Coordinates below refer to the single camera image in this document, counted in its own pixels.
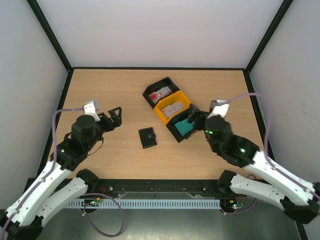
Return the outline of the black bin with teal cards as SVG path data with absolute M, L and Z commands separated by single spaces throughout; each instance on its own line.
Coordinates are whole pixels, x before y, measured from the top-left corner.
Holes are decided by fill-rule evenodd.
M 188 122 L 188 116 L 191 113 L 191 108 L 187 108 L 178 113 L 166 124 L 167 129 L 173 135 L 175 140 L 180 143 L 187 140 L 197 130 L 194 127 L 194 122 Z

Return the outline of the black bin with red cards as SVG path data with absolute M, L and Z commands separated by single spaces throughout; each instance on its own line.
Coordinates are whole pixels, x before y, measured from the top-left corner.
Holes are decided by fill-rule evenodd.
M 143 92 L 142 96 L 148 102 L 148 104 L 154 109 L 157 103 L 176 93 L 180 88 L 171 80 L 170 77 L 165 77 L 151 85 L 149 85 Z

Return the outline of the yellow plastic bin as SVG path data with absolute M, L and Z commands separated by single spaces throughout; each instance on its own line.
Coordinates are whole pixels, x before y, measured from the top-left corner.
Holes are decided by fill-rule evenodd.
M 161 99 L 153 110 L 163 124 L 166 125 L 173 117 L 187 110 L 191 103 L 192 102 L 186 97 L 186 95 L 179 90 Z

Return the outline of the black leather card holder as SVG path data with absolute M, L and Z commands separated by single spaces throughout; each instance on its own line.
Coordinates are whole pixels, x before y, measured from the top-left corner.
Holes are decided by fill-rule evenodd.
M 139 129 L 138 133 L 143 149 L 147 149 L 157 145 L 156 134 L 153 127 Z

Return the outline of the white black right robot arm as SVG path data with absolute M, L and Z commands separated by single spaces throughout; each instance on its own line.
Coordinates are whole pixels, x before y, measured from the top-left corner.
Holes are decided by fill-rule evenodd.
M 229 104 L 214 101 L 210 111 L 190 104 L 187 120 L 203 131 L 211 151 L 229 164 L 263 178 L 266 183 L 225 170 L 218 180 L 218 191 L 247 195 L 274 205 L 292 220 L 308 224 L 320 215 L 320 184 L 304 180 L 266 155 L 249 139 L 236 135 L 225 120 Z

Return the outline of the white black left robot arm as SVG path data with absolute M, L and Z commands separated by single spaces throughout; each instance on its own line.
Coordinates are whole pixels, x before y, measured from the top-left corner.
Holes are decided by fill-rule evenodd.
M 76 110 L 84 114 L 76 119 L 60 144 L 56 138 L 56 118 L 63 110 L 53 114 L 53 153 L 22 196 L 0 212 L 1 239 L 8 236 L 13 240 L 35 240 L 49 220 L 69 202 L 81 196 L 97 195 L 99 178 L 88 169 L 79 171 L 60 190 L 56 188 L 88 157 L 95 144 L 103 141 L 104 133 L 122 124 L 122 108 L 109 110 L 110 116 L 97 113 L 98 108 L 93 103 L 86 103 Z

